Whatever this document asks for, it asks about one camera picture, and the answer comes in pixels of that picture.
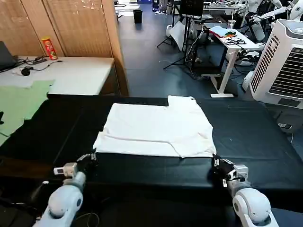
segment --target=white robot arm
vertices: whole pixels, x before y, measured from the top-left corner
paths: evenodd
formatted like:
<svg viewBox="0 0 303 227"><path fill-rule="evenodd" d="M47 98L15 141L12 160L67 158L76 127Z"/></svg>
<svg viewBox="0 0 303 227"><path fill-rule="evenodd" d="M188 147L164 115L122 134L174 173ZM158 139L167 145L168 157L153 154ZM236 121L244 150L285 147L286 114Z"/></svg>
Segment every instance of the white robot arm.
<svg viewBox="0 0 303 227"><path fill-rule="evenodd" d="M268 198L251 188L247 181L248 168L214 155L214 172L232 196L232 204L243 227L278 227Z"/></svg>
<svg viewBox="0 0 303 227"><path fill-rule="evenodd" d="M256 12L261 3L262 0L249 0L248 1L249 13L247 14L247 18L246 18L247 23L249 24L250 27L250 31L253 34L253 39L254 39L253 41L258 41L258 42L261 42L265 38L263 28L260 24L261 20L267 19L277 14L284 13L286 11L286 8L280 9L282 8L282 3L280 2L280 0L272 0L271 3L273 3L278 9L273 10L264 15L257 16Z"/></svg>
<svg viewBox="0 0 303 227"><path fill-rule="evenodd" d="M262 3L262 0L249 0L248 1L248 12L256 13L261 3ZM282 3L280 2L280 0L272 0L271 3L273 3L277 8L282 7Z"/></svg>
<svg viewBox="0 0 303 227"><path fill-rule="evenodd" d="M303 0L293 0L289 2L287 9L290 11L288 20L301 21L303 14Z"/></svg>
<svg viewBox="0 0 303 227"><path fill-rule="evenodd" d="M259 23L261 22L261 20L273 17L275 15L281 14L281 13L285 13L287 11L287 7L283 6L281 8L275 9L273 11L270 11L268 13L263 14L262 16L252 16L251 18L254 20L254 23Z"/></svg>
<svg viewBox="0 0 303 227"><path fill-rule="evenodd" d="M40 221L34 227L70 227L72 221L83 203L83 188L86 181L84 172L87 168L96 164L94 153L81 156L77 162L89 159L86 168L78 171L77 163L67 163L64 167L55 168L55 175L68 177L63 181L63 186L52 193L48 200L48 206Z"/></svg>

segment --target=plastic cup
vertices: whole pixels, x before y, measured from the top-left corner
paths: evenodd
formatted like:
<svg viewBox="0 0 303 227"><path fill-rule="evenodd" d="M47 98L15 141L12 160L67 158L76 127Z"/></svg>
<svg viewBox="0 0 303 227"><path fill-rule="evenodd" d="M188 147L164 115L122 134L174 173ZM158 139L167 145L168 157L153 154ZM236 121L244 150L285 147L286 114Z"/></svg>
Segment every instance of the plastic cup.
<svg viewBox="0 0 303 227"><path fill-rule="evenodd" d="M235 20L228 20L228 26L227 29L233 29L233 26L235 25Z"/></svg>

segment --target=white desk leg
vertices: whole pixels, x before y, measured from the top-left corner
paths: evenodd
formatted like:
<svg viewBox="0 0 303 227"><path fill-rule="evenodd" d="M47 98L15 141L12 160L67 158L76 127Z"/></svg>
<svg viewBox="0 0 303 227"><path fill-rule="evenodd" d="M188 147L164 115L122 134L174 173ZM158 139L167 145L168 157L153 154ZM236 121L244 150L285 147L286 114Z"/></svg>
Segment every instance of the white desk leg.
<svg viewBox="0 0 303 227"><path fill-rule="evenodd" d="M223 79L222 79L222 82L221 82L221 85L220 85L220 89L217 90L218 91L217 94L211 94L210 95L212 98L232 98L233 97L233 94L226 94L226 93L224 93L224 90L225 90L225 87L227 85L229 76L231 75L233 65L235 64L238 52L239 52L238 50L234 50L231 53L231 57L229 58L229 63L227 65L226 71L224 73L224 76L223 76ZM215 79L212 78L212 83L214 84L215 88L217 89L217 86L214 83L214 80Z"/></svg>

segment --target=laptop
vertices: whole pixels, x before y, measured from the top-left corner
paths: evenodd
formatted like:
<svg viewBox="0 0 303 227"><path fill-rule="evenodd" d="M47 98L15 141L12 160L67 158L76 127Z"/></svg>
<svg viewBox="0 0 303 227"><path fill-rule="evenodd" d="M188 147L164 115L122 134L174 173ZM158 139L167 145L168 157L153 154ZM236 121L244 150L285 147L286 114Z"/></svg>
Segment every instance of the laptop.
<svg viewBox="0 0 303 227"><path fill-rule="evenodd" d="M0 71L9 69L17 63L16 58L14 58L3 41L0 41Z"/></svg>

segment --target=wooden wall panel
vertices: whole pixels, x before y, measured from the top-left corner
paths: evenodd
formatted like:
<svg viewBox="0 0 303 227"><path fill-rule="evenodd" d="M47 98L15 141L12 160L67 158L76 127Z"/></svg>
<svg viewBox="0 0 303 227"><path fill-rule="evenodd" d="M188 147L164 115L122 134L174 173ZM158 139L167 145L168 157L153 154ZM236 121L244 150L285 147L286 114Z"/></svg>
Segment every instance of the wooden wall panel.
<svg viewBox="0 0 303 227"><path fill-rule="evenodd" d="M0 40L12 55L41 56L42 46L19 0L0 1Z"/></svg>
<svg viewBox="0 0 303 227"><path fill-rule="evenodd" d="M66 56L112 57L101 0L44 0Z"/></svg>
<svg viewBox="0 0 303 227"><path fill-rule="evenodd" d="M115 69L120 92L123 96L128 96L128 84L126 79L126 71L124 68L124 59L119 39L118 24L113 1L102 0L103 10L105 14L108 36L111 44L113 58L115 59Z"/></svg>
<svg viewBox="0 0 303 227"><path fill-rule="evenodd" d="M49 36L52 40L53 46L58 56L64 56L64 52L61 48L58 37L53 29L52 23L48 17L48 14L44 8L42 0L22 0L22 4L30 19L32 26L37 34L41 45L44 47L41 39L45 36Z"/></svg>

